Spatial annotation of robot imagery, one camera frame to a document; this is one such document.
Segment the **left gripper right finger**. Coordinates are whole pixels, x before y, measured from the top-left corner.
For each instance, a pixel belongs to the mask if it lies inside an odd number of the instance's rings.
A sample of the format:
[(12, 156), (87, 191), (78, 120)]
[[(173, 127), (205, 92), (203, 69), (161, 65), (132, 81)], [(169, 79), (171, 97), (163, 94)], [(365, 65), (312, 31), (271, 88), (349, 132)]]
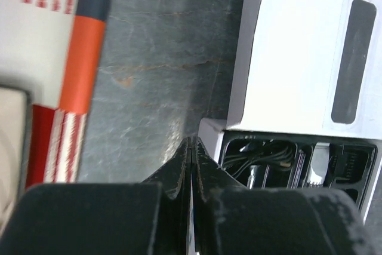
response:
[(200, 254), (374, 254), (343, 191), (248, 189), (193, 140), (195, 245)]

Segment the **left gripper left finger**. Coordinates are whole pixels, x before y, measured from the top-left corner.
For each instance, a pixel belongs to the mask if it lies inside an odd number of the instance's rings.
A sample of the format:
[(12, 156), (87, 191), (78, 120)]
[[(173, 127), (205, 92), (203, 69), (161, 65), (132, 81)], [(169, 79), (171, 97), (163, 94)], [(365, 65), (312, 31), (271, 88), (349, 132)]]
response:
[(7, 254), (186, 254), (191, 140), (141, 183), (31, 187), (5, 228)]

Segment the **black silver hair clipper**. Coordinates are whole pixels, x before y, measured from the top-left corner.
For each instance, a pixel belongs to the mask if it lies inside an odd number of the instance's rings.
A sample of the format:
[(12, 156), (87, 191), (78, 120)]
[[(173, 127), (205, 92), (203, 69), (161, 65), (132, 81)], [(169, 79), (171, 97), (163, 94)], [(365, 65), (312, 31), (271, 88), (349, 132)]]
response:
[(323, 186), (329, 165), (329, 143), (318, 143), (312, 154), (307, 171), (306, 187), (318, 188)]

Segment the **white clipper kit box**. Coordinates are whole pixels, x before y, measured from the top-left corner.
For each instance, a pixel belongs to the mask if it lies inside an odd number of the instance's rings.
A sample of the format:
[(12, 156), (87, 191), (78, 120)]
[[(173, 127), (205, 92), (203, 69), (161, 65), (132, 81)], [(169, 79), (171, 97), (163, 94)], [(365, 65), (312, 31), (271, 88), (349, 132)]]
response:
[(198, 134), (248, 189), (308, 188), (318, 143), (373, 146), (367, 179), (330, 186), (327, 172), (321, 186), (366, 218), (381, 170), (381, 0), (244, 0), (227, 118)]

